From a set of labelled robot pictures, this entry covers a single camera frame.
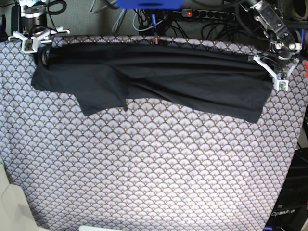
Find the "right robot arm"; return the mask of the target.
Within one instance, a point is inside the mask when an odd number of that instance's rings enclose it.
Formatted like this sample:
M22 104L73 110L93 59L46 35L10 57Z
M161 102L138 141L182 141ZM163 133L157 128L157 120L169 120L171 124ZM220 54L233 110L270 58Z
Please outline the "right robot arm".
M32 54L36 62L41 59L47 65L53 39L58 34L70 34L63 26L56 26L53 15L65 12L67 4L64 0L20 0L19 16L24 22L23 31L14 31L8 41L20 40L21 51Z

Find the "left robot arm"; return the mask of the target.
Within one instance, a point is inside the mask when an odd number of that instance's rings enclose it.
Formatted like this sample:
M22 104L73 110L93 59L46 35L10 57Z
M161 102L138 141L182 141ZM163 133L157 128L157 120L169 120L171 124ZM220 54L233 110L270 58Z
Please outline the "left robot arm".
M303 45L295 41L293 34L284 24L283 18L265 0L244 0L234 6L239 24L249 35L253 36L254 32L240 17L240 8L246 12L253 10L256 13L254 20L262 25L263 35L269 43L266 50L254 55L251 59L272 76L274 84L287 82L287 78L293 70L292 68L285 70L286 62L290 59L297 60L295 55L300 53Z

